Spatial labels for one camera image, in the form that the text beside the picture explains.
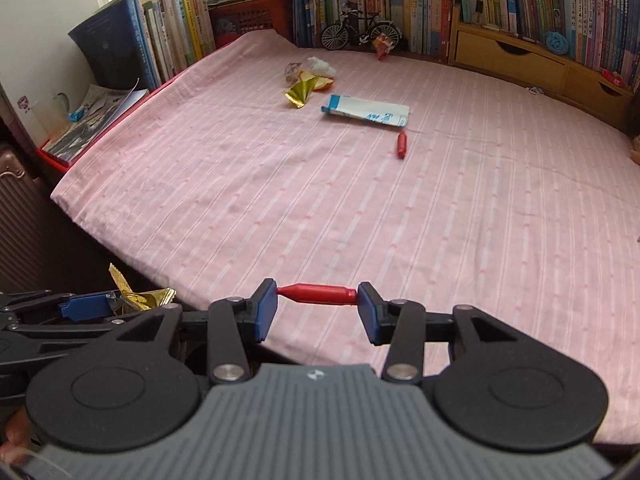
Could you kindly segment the person left hand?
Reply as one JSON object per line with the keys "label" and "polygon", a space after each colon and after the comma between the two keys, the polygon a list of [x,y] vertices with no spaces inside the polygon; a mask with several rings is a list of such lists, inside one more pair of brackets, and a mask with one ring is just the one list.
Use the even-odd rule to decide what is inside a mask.
{"label": "person left hand", "polygon": [[32,424],[24,406],[9,417],[1,435],[2,463],[7,465],[23,463],[32,450]]}

